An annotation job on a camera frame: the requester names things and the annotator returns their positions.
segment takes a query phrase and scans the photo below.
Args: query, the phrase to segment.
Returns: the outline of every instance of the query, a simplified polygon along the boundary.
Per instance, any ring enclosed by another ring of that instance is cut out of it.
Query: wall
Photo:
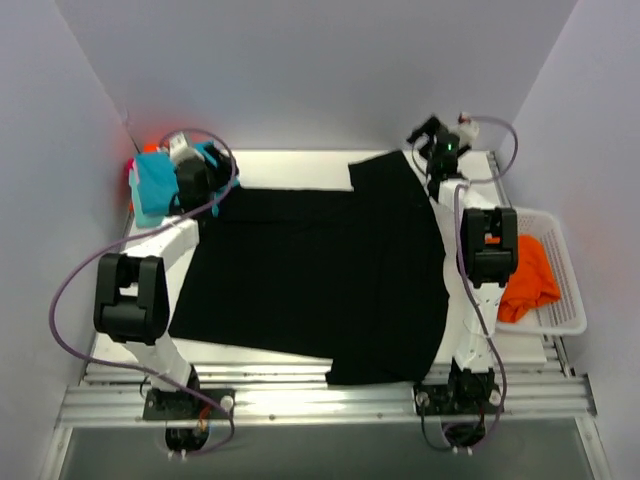
[[[57,0],[137,139],[193,123],[349,149],[398,146],[431,112],[513,119],[575,2]]]
[[[517,116],[521,156],[507,179],[517,204],[564,224],[589,319],[568,348],[625,480],[640,470],[638,24],[637,0],[579,2]]]
[[[48,303],[82,256],[121,233],[132,149],[53,2],[3,4],[0,64],[0,477],[26,480],[81,368],[51,339]],[[85,351],[93,284],[90,273],[76,282],[59,315]]]

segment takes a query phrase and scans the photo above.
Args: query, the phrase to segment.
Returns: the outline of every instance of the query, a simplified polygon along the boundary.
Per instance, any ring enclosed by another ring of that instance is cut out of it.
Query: white table
[[[240,169],[240,182],[245,188],[287,188],[351,190],[348,165],[371,158],[383,152],[377,151],[239,151],[235,152]],[[489,178],[491,168],[486,152],[469,152],[461,159],[462,172],[469,178]],[[474,187],[487,199],[500,203],[498,189],[494,185]],[[464,328],[460,314],[466,300],[462,283],[457,276],[453,262],[455,245],[451,241],[453,216],[438,206],[434,206],[436,218],[443,233],[447,251],[445,281],[449,290],[449,311],[447,326],[435,365],[446,367],[451,363],[459,335]],[[186,253],[167,272],[171,311],[175,308],[184,276],[191,261],[193,251]],[[240,348],[218,344],[208,344],[189,340],[175,340],[178,350],[190,363],[196,365],[317,365],[319,369],[330,366],[323,358],[303,357],[264,350]],[[498,332],[495,343],[505,364],[535,368],[547,361],[543,339],[532,335],[515,335]],[[114,343],[107,335],[96,336],[93,355],[117,362],[135,362],[131,353]],[[87,372],[103,370],[104,367],[90,365]]]

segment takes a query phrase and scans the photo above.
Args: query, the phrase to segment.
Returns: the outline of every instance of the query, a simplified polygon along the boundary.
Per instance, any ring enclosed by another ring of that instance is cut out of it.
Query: blue cloth
[[[205,145],[207,144],[199,143],[194,147],[204,156],[205,161],[217,167],[218,162],[204,149]],[[135,157],[135,162],[140,178],[138,195],[140,196],[142,213],[149,216],[168,215],[171,198],[178,192],[178,181],[169,155],[164,152],[139,153]],[[239,184],[236,177],[233,180],[233,186]],[[215,193],[220,193],[223,190],[224,187]],[[212,211],[213,215],[217,216],[218,206],[214,206]]]

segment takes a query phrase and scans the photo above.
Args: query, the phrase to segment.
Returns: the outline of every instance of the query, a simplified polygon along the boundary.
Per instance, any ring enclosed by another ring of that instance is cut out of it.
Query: red cloth
[[[560,300],[560,289],[542,244],[530,235],[518,237],[518,268],[502,295],[498,320],[515,323],[532,308]]]

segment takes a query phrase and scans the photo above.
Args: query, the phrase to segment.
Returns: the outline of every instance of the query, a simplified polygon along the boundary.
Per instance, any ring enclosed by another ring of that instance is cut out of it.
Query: orange towel
[[[502,295],[498,320],[515,323],[532,308],[560,300],[544,247],[529,235],[518,237],[518,268]]]

